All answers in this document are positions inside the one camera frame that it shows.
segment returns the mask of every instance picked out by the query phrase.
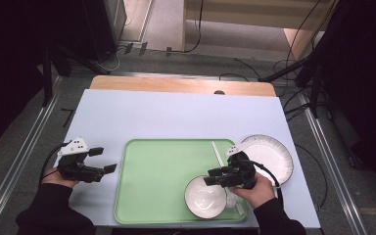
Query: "bowl rim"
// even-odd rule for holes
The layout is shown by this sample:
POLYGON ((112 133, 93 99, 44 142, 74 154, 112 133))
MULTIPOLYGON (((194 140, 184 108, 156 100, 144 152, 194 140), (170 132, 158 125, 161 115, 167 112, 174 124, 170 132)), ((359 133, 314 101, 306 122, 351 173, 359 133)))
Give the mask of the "bowl rim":
POLYGON ((224 190, 224 188, 220 187, 221 190, 224 192, 224 195, 225 195, 224 207, 222 207, 221 212, 218 213, 218 214, 215 215, 215 216, 212 216, 212 217, 202 217, 202 216, 199 216, 198 214, 195 214, 195 213, 191 210, 191 208, 188 206, 188 203, 187 203, 187 189, 188 189, 188 186, 191 184, 192 181, 194 181, 194 180, 196 180, 196 179, 198 179, 198 178, 203 178, 203 179, 204 179, 204 177, 208 177, 208 176, 207 176, 207 175, 199 175, 199 176, 197 176, 197 177, 192 178, 192 179, 188 182, 187 186, 185 186, 184 201, 185 201, 185 205, 187 206, 188 210, 189 210, 194 216, 196 216, 196 217, 198 217, 198 218, 202 218, 202 219, 212 219, 212 218, 215 218, 215 217, 219 216, 222 212, 224 212, 225 208, 227 207, 227 192, 224 190))

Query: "green tray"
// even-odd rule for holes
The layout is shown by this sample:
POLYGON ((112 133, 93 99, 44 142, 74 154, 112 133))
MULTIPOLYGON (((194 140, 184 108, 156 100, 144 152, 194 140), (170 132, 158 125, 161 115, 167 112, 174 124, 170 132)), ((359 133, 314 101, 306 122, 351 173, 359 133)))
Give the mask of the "green tray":
MULTIPOLYGON (((115 218, 121 224, 183 223, 204 219, 194 216, 184 200, 191 179, 219 167, 214 141, 222 161, 234 143, 226 139, 135 139, 129 141, 121 160, 115 218)), ((241 221, 245 213, 226 208, 215 221, 241 221)))

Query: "metal frame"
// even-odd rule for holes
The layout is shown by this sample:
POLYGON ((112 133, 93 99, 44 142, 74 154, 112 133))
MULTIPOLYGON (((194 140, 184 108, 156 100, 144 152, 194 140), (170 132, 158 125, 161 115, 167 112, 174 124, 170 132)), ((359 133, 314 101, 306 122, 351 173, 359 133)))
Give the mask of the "metal frame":
POLYGON ((43 107, 41 109, 40 113, 38 114, 37 119, 35 120, 35 123, 33 124, 31 130, 26 136, 26 139, 23 142, 23 145, 21 146, 20 151, 18 152, 16 158, 14 159, 14 162, 12 163, 10 169, 8 170, 7 175, 2 181, 2 184, 0 186, 0 215, 2 213, 2 210, 5 208, 5 205, 8 202, 12 191, 15 188, 17 181, 20 178, 24 170, 24 167, 29 159, 29 156, 33 148, 35 147, 35 143, 38 140, 42 132, 42 129, 44 128, 45 123, 48 120, 48 117, 51 115, 53 108, 55 104, 57 103, 57 100, 59 97, 58 90, 59 90, 61 81, 62 80, 58 76, 53 85, 54 96, 52 97, 51 100, 49 100, 47 107, 43 107))
MULTIPOLYGON (((299 94, 302 104, 309 102, 309 99, 302 93, 299 94)), ((358 208, 353 200, 350 190, 340 172, 337 163, 335 162, 334 154, 332 153, 328 142, 326 141, 319 120, 314 118, 312 112, 305 110, 307 121, 313 131, 313 135, 318 144, 319 150, 325 161, 328 172, 331 176, 332 183, 337 191, 338 198, 341 201, 344 213, 347 216, 348 223, 353 234, 367 234, 366 228, 359 214, 358 208)))

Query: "white plate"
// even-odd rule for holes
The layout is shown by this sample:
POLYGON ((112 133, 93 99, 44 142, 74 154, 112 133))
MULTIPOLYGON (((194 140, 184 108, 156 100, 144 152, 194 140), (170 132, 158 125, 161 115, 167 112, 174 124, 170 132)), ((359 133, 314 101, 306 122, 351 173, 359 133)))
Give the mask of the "white plate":
MULTIPOLYGON (((243 150, 251 161, 264 165, 276 177, 279 184, 283 184, 292 175, 292 156, 286 147, 278 140, 267 135, 252 135, 243 143, 253 141, 254 143, 243 150)), ((256 171, 270 179, 274 186, 274 180, 264 170, 255 166, 256 171)))

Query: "black cable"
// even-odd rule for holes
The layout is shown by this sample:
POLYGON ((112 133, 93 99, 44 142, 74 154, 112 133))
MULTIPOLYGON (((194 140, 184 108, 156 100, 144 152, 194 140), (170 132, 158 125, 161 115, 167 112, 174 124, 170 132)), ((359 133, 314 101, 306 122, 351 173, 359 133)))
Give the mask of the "black cable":
POLYGON ((325 235, 325 232, 323 231, 322 228, 319 228, 320 232, 322 233, 322 235, 325 235))
POLYGON ((51 173, 47 173, 46 175, 44 175, 43 177, 42 177, 42 179, 41 179, 41 181, 45 178, 45 177, 47 177, 48 175, 51 175, 51 174, 53 174, 53 173, 55 173, 55 172, 57 172, 58 170, 56 169, 56 170, 54 170, 53 172, 51 172, 51 173))
POLYGON ((287 118, 286 121, 290 121, 291 119, 301 115, 304 113, 304 111, 309 108, 309 107, 301 107, 297 112, 295 112, 291 117, 287 118))
POLYGON ((322 176, 323 176, 323 179, 325 181, 325 192, 324 192, 324 196, 323 196, 323 199, 321 201, 321 204, 319 206, 319 209, 321 210, 322 207, 325 205, 326 198, 328 197, 328 181, 326 180, 325 171, 323 171, 322 166, 320 165, 319 161, 316 159, 316 157, 309 150, 307 150, 303 146, 296 144, 296 143, 295 143, 295 146, 297 146, 297 147, 303 149, 305 152, 307 152, 316 161, 317 165, 319 166, 320 171, 322 172, 322 176))
POLYGON ((245 76, 243 75, 240 75, 240 74, 237 74, 237 73, 223 73, 222 75, 219 76, 218 80, 221 80, 221 77, 222 76, 225 76, 225 75, 236 75, 236 76, 240 76, 240 77, 243 77, 245 80, 249 81, 245 76))
POLYGON ((286 106, 289 104, 289 102, 292 101, 292 99, 297 96, 299 93, 301 93, 304 89, 302 88, 301 90, 299 90, 298 92, 295 92, 295 94, 293 94, 287 101, 286 103, 283 105, 283 111, 286 110, 286 106))
POLYGON ((202 18, 203 18, 203 8, 204 8, 204 0, 201 1, 200 19, 198 20, 198 41, 195 44, 195 46, 192 49, 188 50, 188 51, 170 51, 170 53, 175 53, 175 52, 188 53, 188 52, 192 52, 195 49, 197 49, 198 45, 200 45, 200 41, 201 41, 201 21, 202 21, 202 18))
POLYGON ((60 145, 56 146, 56 147, 50 152, 50 154, 47 156, 47 158, 45 159, 45 162, 44 162, 44 164, 43 164, 43 166, 42 166, 42 168, 41 168, 41 173, 39 174, 39 182, 38 182, 38 186, 41 185, 42 179, 43 179, 44 177, 48 176, 48 175, 45 175, 45 176, 43 176, 43 175, 44 175, 45 168, 47 167, 48 162, 50 162, 51 157, 52 157, 52 156, 53 156, 53 155, 54 155, 59 149, 61 149, 61 148, 65 147, 65 146, 67 146, 68 144, 69 144, 69 143, 63 143, 63 144, 60 144, 60 145))
MULTIPOLYGON (((196 9, 196 7, 195 7, 195 2, 196 1, 195 0, 191 0, 191 2, 192 2, 193 9, 196 9)), ((195 31, 197 31, 198 32, 198 36, 200 36, 201 32, 200 32, 200 30, 197 27, 197 14, 196 14, 195 11, 194 11, 194 26, 195 26, 195 31)))
MULTIPOLYGON (((285 69, 288 67, 289 57, 290 57, 290 55, 291 55, 291 53, 292 53, 292 47, 293 47, 293 45, 295 44, 295 40, 296 40, 296 37, 298 36, 299 31, 301 30, 301 28, 302 28, 302 26, 304 25, 304 23, 306 22, 306 20, 309 18, 310 14, 312 14, 313 10, 314 10, 314 9, 316 8, 316 6, 319 4, 319 2, 320 2, 320 0, 318 0, 318 1, 316 2, 316 4, 312 7, 312 9, 310 9, 310 11, 309 11, 309 13, 306 15, 304 21, 303 21, 303 22, 301 23, 301 25, 298 27, 298 30, 296 31, 295 36, 294 36, 294 38, 293 38, 293 40, 292 40, 291 46, 290 46, 290 48, 289 48, 288 57, 286 58, 286 67, 285 67, 285 69)), ((281 97, 281 96, 285 93, 286 88, 287 88, 288 85, 289 85, 288 74, 286 73, 285 75, 286 75, 286 78, 285 78, 285 79, 286 79, 286 86, 285 86, 285 89, 283 89, 282 94, 280 94, 278 97, 281 97)))
POLYGON ((279 63, 281 63, 281 62, 285 62, 285 61, 286 61, 286 60, 280 60, 280 61, 274 63, 274 65, 271 67, 271 68, 273 69, 273 72, 274 72, 274 73, 277 73, 277 71, 276 71, 276 66, 277 66, 279 63))
POLYGON ((294 112, 294 111, 297 111, 297 110, 299 110, 299 109, 302 109, 302 108, 308 108, 310 106, 310 103, 306 103, 306 104, 303 104, 303 105, 301 105, 301 106, 299 106, 299 107, 296 107, 296 108, 294 108, 294 109, 292 109, 292 110, 288 110, 288 111, 285 111, 284 113, 285 113, 285 115, 288 115, 289 113, 292 113, 292 112, 294 112))
POLYGON ((234 61, 238 61, 238 62, 240 62, 240 63, 243 63, 245 66, 247 66, 247 67, 249 67, 257 76, 258 76, 258 81, 261 81, 261 76, 260 76, 260 74, 255 70, 255 69, 253 69, 253 67, 251 67, 249 64, 247 64, 246 62, 244 62, 244 61, 241 61, 241 60, 239 60, 239 59, 237 59, 237 58, 234 58, 234 61))
POLYGON ((266 173, 268 173, 270 175, 270 177, 274 181, 274 186, 276 187, 277 200, 279 200, 280 205, 282 206, 282 208, 284 208, 282 189, 280 188, 279 181, 277 181, 274 174, 272 172, 270 172, 270 170, 268 168, 266 168, 263 164, 258 164, 254 161, 251 161, 251 160, 240 160, 239 162, 253 164, 253 165, 257 166, 258 168, 260 168, 261 170, 265 171, 266 173))
POLYGON ((320 24, 319 28, 316 30, 316 33, 313 35, 313 37, 310 39, 310 43, 312 44, 312 51, 314 50, 314 40, 316 35, 319 33, 320 29, 323 27, 323 25, 326 23, 326 20, 328 20, 329 16, 333 12, 336 0, 332 3, 331 7, 329 8, 328 12, 326 13, 326 16, 323 18, 322 23, 320 24))

